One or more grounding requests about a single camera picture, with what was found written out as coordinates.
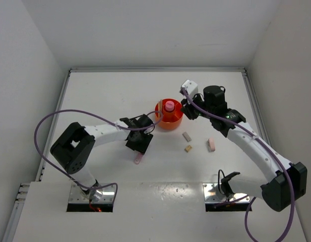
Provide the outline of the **pink correction tape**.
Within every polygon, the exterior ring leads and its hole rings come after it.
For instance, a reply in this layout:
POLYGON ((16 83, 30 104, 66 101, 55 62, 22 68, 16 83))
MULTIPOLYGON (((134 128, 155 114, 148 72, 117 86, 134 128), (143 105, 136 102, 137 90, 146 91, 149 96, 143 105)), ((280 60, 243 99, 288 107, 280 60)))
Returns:
POLYGON ((137 154, 137 156, 134 160, 134 164, 138 165, 141 162, 142 158, 143 158, 143 154, 141 154, 141 153, 137 154))

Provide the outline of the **pink capped clear tube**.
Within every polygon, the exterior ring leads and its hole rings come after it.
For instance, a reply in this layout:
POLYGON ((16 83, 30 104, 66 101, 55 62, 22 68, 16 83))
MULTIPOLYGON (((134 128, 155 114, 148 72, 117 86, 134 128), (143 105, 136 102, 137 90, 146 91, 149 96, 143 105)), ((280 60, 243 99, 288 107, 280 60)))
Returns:
POLYGON ((174 102, 173 102, 173 101, 170 101, 170 100, 167 101, 167 102, 165 103, 164 109, 165 109, 166 112, 173 112, 174 109, 175 109, 175 104, 174 104, 174 102))

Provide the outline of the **orange highlighter pen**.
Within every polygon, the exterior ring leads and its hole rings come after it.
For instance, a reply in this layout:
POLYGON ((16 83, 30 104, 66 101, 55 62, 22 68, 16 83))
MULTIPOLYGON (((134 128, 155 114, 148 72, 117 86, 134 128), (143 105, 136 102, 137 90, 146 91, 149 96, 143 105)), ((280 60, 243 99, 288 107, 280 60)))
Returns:
POLYGON ((162 100, 162 101, 161 101, 161 116, 162 116, 162 117, 164 117, 164 114, 163 114, 163 104, 164 104, 164 103, 163 103, 163 100, 162 100))

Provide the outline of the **pale pink eraser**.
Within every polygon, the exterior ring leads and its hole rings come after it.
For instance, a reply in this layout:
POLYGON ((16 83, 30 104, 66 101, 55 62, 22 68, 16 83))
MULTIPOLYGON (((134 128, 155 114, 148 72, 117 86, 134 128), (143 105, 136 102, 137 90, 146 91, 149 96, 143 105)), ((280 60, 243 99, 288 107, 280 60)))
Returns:
POLYGON ((215 142, 214 142, 213 138, 208 139, 208 148, 209 148, 210 152, 214 152, 216 150, 215 142))

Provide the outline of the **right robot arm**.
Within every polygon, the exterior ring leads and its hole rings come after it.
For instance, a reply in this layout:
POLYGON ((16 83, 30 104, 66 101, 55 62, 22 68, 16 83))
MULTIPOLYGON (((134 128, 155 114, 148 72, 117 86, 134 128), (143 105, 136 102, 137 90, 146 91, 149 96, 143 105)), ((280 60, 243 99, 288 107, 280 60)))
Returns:
POLYGON ((293 163, 273 150, 255 133, 245 117, 235 109, 228 108, 225 88, 207 86, 198 93, 191 82, 183 84, 180 93, 181 111, 190 119, 201 116, 207 118, 212 127, 236 144, 261 170, 265 180, 246 178, 234 171, 219 183, 220 192, 226 197, 244 193, 258 197, 274 211, 280 212, 306 193, 307 168, 301 163, 293 163))

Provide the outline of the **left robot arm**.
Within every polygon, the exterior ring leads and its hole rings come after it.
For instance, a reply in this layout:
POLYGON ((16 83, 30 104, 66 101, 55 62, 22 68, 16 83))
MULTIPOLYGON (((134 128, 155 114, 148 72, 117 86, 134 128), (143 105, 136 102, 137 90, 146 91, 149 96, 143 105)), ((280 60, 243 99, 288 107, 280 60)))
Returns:
POLYGON ((82 185, 82 193, 88 196, 92 193, 90 188, 99 186, 86 165, 92 149, 115 141, 125 141, 126 147, 144 155, 153 138, 148 132, 153 125, 145 114, 98 126, 82 126, 74 122, 55 141, 50 153, 64 171, 82 185))

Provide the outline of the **orange round desk organizer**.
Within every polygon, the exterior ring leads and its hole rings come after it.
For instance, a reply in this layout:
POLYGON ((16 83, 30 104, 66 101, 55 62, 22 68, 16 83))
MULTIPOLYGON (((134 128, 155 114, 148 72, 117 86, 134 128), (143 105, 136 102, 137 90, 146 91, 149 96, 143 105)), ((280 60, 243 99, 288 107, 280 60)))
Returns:
MULTIPOLYGON (((183 113, 180 111, 182 105, 179 101, 175 100, 175 99, 171 99, 171 98, 166 98, 166 99, 163 99, 163 114, 164 114, 164 117, 162 118, 162 120, 160 121, 160 123, 158 124, 159 127, 161 127, 162 129, 165 129, 165 130, 174 130, 176 129, 180 124, 181 124, 181 121, 182 121, 182 117, 183 117, 183 113), (166 112, 165 109, 164 109, 164 106, 165 106, 165 103, 167 101, 173 101, 174 104, 175 104, 175 109, 173 112, 166 112)), ((157 107, 157 104, 155 106, 155 109, 156 111, 155 113, 155 120, 156 121, 159 121, 160 118, 158 117, 158 107, 157 107)))

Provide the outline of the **grey eraser block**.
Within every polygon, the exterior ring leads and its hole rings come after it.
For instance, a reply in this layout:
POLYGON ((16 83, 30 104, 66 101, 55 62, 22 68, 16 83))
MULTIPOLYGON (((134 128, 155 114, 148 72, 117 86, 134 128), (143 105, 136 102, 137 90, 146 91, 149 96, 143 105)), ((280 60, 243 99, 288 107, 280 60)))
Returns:
POLYGON ((186 139, 186 141, 187 142, 190 142, 192 139, 191 139, 191 137, 188 135, 188 133, 187 132, 183 132, 183 137, 186 139))

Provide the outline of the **cream pen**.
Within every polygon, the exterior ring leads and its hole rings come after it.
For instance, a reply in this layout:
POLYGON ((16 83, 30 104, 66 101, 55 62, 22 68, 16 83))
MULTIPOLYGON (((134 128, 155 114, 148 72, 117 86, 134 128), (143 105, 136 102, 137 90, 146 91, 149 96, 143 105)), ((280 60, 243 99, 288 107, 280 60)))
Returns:
POLYGON ((161 117, 161 101, 162 101, 162 100, 160 100, 160 101, 158 102, 158 104, 157 104, 157 107, 158 107, 158 117, 159 117, 159 118, 161 117))

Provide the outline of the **small yellow eraser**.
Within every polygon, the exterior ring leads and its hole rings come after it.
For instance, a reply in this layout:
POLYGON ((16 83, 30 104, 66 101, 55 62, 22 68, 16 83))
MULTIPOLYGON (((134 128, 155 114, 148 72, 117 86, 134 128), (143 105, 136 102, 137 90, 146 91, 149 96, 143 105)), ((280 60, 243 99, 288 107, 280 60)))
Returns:
POLYGON ((188 146, 185 147, 184 150, 185 150, 185 152, 188 153, 188 152, 190 152, 190 151, 192 150, 192 146, 191 146, 191 145, 188 145, 188 146))

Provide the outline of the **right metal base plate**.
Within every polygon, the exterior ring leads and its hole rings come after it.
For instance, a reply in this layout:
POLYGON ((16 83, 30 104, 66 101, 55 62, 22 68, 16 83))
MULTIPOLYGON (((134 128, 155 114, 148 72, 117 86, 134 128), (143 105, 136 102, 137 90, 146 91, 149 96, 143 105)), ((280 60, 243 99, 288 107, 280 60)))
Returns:
POLYGON ((243 193, 236 193, 226 197, 218 190, 217 183, 203 183, 205 204, 215 205, 220 203, 249 203, 250 197, 243 193))

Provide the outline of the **metal base plate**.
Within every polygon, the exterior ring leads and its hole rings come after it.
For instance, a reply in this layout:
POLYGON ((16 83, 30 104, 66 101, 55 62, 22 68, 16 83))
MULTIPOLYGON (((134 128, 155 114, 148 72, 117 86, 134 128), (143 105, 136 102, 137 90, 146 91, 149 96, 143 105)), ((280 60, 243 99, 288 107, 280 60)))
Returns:
POLYGON ((203 183, 205 204, 215 205, 220 203, 249 203, 250 197, 243 193, 236 193, 226 197, 218 190, 217 183, 203 183))
POLYGON ((101 186, 105 187, 95 191, 84 192, 79 186, 72 185, 68 203, 88 204, 91 201, 92 204, 111 204, 114 201, 117 186, 114 184, 101 184, 101 186))

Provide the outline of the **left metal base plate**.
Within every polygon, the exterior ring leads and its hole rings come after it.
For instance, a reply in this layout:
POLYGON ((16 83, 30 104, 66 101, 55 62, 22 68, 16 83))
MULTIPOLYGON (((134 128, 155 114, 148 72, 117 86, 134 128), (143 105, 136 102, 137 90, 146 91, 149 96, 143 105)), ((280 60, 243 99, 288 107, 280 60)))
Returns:
POLYGON ((111 204, 114 201, 117 186, 114 184, 101 184, 101 186, 105 187, 95 191, 84 192, 79 186, 72 185, 68 203, 88 204, 91 201, 92 204, 111 204))

